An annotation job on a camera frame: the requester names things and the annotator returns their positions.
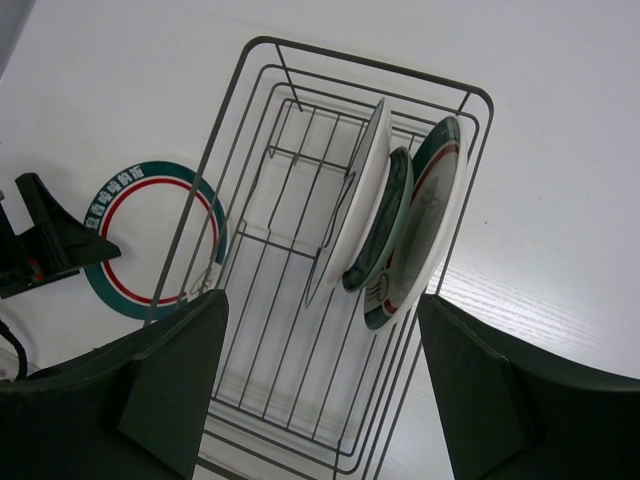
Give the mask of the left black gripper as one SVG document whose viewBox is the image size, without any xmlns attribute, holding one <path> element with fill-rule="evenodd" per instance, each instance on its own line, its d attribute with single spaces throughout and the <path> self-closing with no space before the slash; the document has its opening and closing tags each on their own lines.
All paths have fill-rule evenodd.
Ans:
<svg viewBox="0 0 640 480">
<path fill-rule="evenodd" d="M 16 185 L 33 226 L 17 234 L 1 213 L 1 297 L 7 299 L 121 256 L 120 248 L 69 214 L 36 173 Z"/>
</svg>

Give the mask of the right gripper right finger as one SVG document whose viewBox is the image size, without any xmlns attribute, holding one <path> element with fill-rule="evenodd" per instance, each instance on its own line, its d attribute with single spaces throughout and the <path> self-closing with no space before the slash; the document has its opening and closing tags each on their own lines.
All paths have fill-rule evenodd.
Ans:
<svg viewBox="0 0 640 480">
<path fill-rule="evenodd" d="M 417 316 L 455 478 L 638 478 L 638 380 L 553 354 L 438 295 L 423 295 Z"/>
</svg>

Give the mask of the green red rim plate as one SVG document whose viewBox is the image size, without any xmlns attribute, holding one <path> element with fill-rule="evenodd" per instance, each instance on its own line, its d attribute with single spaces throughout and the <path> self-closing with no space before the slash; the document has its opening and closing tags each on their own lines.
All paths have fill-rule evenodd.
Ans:
<svg viewBox="0 0 640 480">
<path fill-rule="evenodd" d="M 84 223 L 121 250 L 86 268 L 91 288 L 136 320 L 160 319 L 212 288 L 229 250 L 224 201 L 176 161 L 148 160 L 116 173 L 95 195 Z"/>
<path fill-rule="evenodd" d="M 455 230 L 467 165 L 461 119 L 447 116 L 412 157 L 414 183 L 406 220 L 383 270 L 364 294 L 364 322 L 370 330 L 399 321 L 426 290 Z"/>
</svg>

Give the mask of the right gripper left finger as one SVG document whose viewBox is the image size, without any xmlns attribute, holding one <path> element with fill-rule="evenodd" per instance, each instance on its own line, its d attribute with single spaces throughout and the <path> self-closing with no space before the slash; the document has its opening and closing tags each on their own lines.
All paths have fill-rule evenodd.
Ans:
<svg viewBox="0 0 640 480">
<path fill-rule="evenodd" d="M 190 479 L 229 318 L 210 290 L 170 315 L 1 384 L 4 479 Z"/>
</svg>

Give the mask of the small blue patterned plate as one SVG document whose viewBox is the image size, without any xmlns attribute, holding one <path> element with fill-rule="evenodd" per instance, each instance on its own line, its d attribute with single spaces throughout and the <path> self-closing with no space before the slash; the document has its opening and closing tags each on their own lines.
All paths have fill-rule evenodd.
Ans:
<svg viewBox="0 0 640 480">
<path fill-rule="evenodd" d="M 347 292 L 363 289 L 384 268 L 408 214 L 414 182 L 409 150 L 403 146 L 394 149 L 389 165 L 389 176 L 369 234 L 354 264 L 342 275 L 342 286 Z"/>
</svg>

